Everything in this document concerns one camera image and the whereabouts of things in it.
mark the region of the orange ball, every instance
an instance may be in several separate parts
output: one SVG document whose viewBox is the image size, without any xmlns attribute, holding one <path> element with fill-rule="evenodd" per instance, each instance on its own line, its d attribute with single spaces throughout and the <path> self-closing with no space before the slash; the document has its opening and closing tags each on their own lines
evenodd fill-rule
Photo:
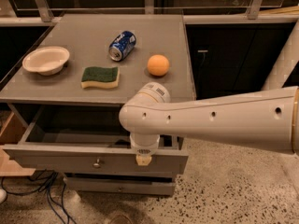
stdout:
<svg viewBox="0 0 299 224">
<path fill-rule="evenodd" d="M 163 55 L 153 55 L 148 61 L 148 71 L 154 76 L 164 76 L 169 69 L 169 61 Z"/>
</svg>

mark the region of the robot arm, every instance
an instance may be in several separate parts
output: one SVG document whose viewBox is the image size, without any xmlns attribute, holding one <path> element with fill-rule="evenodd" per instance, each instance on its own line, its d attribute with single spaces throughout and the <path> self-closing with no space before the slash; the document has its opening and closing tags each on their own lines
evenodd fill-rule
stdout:
<svg viewBox="0 0 299 224">
<path fill-rule="evenodd" d="M 291 87 L 169 103 L 167 89 L 149 83 L 123 106 L 120 122 L 141 157 L 157 150 L 160 134 L 292 153 L 298 143 L 298 94 Z"/>
</svg>

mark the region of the open drawer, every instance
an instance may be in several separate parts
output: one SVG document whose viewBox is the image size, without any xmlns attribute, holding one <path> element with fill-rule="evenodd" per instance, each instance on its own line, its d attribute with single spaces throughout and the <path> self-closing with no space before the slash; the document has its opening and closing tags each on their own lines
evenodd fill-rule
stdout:
<svg viewBox="0 0 299 224">
<path fill-rule="evenodd" d="M 179 148 L 161 146 L 149 166 L 137 165 L 129 133 L 119 123 L 120 108 L 42 105 L 19 144 L 5 145 L 3 150 L 23 167 L 61 173 L 183 174 L 188 154 Z"/>
</svg>

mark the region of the green sponge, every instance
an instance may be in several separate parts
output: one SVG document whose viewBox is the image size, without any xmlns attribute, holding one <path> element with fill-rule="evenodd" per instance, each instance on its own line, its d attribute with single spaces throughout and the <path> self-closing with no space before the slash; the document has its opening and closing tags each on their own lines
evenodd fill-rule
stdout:
<svg viewBox="0 0 299 224">
<path fill-rule="evenodd" d="M 83 89 L 87 87 L 115 88 L 119 85 L 119 77 L 119 67 L 87 67 L 82 76 L 81 86 Z"/>
</svg>

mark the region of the soda can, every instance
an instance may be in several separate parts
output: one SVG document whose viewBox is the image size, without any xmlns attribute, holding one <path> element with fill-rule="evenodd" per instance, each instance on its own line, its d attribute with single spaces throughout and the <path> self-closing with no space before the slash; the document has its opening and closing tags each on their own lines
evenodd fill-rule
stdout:
<svg viewBox="0 0 299 224">
<path fill-rule="evenodd" d="M 128 56 L 136 44 L 136 37 L 129 31 L 119 34 L 109 46 L 109 55 L 113 61 L 121 61 Z"/>
</svg>

